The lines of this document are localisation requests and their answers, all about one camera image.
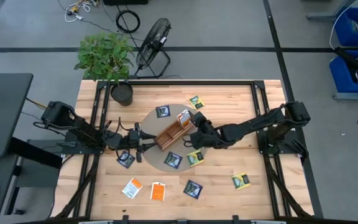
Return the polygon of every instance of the butcher block table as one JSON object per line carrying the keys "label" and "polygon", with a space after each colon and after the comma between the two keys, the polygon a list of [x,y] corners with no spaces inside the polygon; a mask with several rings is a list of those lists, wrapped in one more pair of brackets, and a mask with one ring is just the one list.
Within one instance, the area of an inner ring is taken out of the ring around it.
{"label": "butcher block table", "polygon": [[[285,102],[280,80],[264,80],[264,83],[270,108],[279,107]],[[191,107],[189,99],[196,95],[205,103],[199,111],[210,119],[215,127],[242,123],[256,117],[250,85],[133,85],[132,87],[133,103],[129,106],[119,105],[109,95],[106,112],[106,122],[112,120],[109,130],[116,130],[119,117],[125,128],[133,128],[135,122],[141,124],[143,119],[158,106],[177,104]],[[104,91],[102,90],[99,100],[95,122],[97,126],[101,118]],[[82,81],[75,111],[86,118],[87,122],[90,121],[95,92],[94,81]],[[263,111],[260,92],[258,95]],[[126,131],[122,129],[119,133],[126,135]],[[135,150],[132,150],[131,154],[135,156]],[[306,212],[313,214],[300,158],[295,154],[282,154],[280,158],[288,190]],[[126,169],[116,159],[116,153],[109,149],[106,149],[100,157],[92,204],[92,220],[120,220],[123,215],[128,215],[130,220],[231,220],[233,215],[239,215],[241,220],[273,219],[267,174],[263,156],[258,150],[256,133],[244,136],[229,149],[208,149],[202,164],[182,172],[161,171],[150,165],[145,158],[142,163],[135,161]],[[82,160],[82,155],[76,155],[62,167],[52,216],[67,204],[75,192]],[[231,176],[241,172],[247,173],[251,186],[236,190]],[[128,198],[121,192],[132,178],[144,185],[134,199]],[[183,193],[188,180],[203,186],[199,199]],[[150,199],[153,182],[166,185],[163,202]],[[88,190],[83,194],[80,215],[84,214],[87,193]],[[284,215],[282,197],[277,187],[276,194],[280,214]]]}

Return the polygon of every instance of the blue storage bin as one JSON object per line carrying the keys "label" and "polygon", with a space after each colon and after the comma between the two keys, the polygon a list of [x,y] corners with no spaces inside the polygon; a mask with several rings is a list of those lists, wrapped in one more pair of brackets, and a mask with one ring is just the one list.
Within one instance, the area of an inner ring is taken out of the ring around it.
{"label": "blue storage bin", "polygon": [[[346,52],[358,58],[358,50],[347,50]],[[358,93],[358,84],[353,82],[346,62],[341,57],[336,57],[329,64],[329,68],[339,93]]]}
{"label": "blue storage bin", "polygon": [[358,46],[358,33],[353,31],[349,19],[358,22],[358,8],[348,9],[336,22],[335,30],[343,46]]}

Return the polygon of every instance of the electric fan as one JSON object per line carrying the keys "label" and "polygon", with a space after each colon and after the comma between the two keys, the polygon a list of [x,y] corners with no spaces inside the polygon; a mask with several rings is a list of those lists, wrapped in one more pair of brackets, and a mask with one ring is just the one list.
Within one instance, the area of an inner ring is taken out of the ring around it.
{"label": "electric fan", "polygon": [[[159,19],[150,29],[136,57],[137,70],[134,74],[136,78],[158,78],[161,77],[162,74],[165,72],[165,69],[167,69],[168,65],[171,63],[171,58],[164,51],[163,45],[167,40],[167,35],[170,29],[171,29],[171,23],[169,22],[168,19],[165,18]],[[150,66],[153,59],[160,51],[168,59],[168,62],[164,66],[161,73],[159,75],[154,74],[154,76],[138,77],[137,73],[140,70]]]}

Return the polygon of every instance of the round gray mat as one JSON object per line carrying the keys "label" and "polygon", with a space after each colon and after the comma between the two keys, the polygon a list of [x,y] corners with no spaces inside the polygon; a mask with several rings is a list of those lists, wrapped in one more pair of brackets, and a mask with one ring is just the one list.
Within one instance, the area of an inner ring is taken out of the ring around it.
{"label": "round gray mat", "polygon": [[[196,111],[193,108],[190,108],[185,105],[169,105],[171,116],[164,118],[157,118],[157,114],[155,109],[152,110],[143,120],[140,128],[143,132],[147,134],[153,134],[155,136],[159,135],[165,128],[171,125],[177,119],[177,115],[182,111],[187,109],[191,111],[193,114]],[[193,133],[197,131],[196,127],[191,128],[187,134]],[[152,140],[145,140],[143,143],[150,143]],[[175,142],[171,147],[166,149],[164,152],[158,146],[151,147],[144,153],[144,158],[146,161],[154,166],[155,168],[165,171],[165,172],[181,172],[190,169],[189,161],[187,160],[186,155],[195,151],[196,149],[192,147],[185,147],[183,145],[183,140],[179,139]],[[207,149],[201,149],[201,153],[203,156],[206,154]],[[182,160],[180,162],[179,168],[175,169],[169,165],[164,163],[165,158],[167,157],[169,152],[173,152],[182,156]]]}

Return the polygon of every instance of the gray floor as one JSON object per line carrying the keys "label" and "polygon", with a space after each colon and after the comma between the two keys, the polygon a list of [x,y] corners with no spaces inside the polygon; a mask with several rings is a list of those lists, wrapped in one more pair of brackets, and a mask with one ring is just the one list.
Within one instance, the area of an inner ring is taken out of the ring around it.
{"label": "gray floor", "polygon": [[[72,0],[61,0],[64,6]],[[329,11],[339,1],[270,0],[282,47],[329,47],[331,22],[305,19],[311,11]],[[260,0],[150,0],[129,6],[142,25],[134,37],[143,39],[160,17],[172,23],[166,46],[273,47],[263,2]],[[114,18],[117,9],[106,6]],[[57,0],[7,0],[0,11],[0,47],[77,47],[84,35],[100,31],[84,22],[68,24]],[[117,30],[102,8],[82,14],[86,20]],[[276,53],[168,52],[172,63],[164,76],[183,78],[281,79]],[[358,101],[334,101],[336,89],[329,70],[331,53],[285,53],[295,98],[305,102],[312,121],[304,129],[319,199],[325,218],[358,220]],[[81,72],[73,70],[76,53],[0,53],[0,72],[30,72],[29,97],[47,103],[60,100],[75,105]],[[161,69],[163,57],[152,64]],[[42,112],[26,104],[24,111]],[[21,116],[15,136],[21,139],[58,139],[34,129],[34,118]],[[4,217],[3,223],[14,223]],[[21,217],[30,221],[32,216]]]}

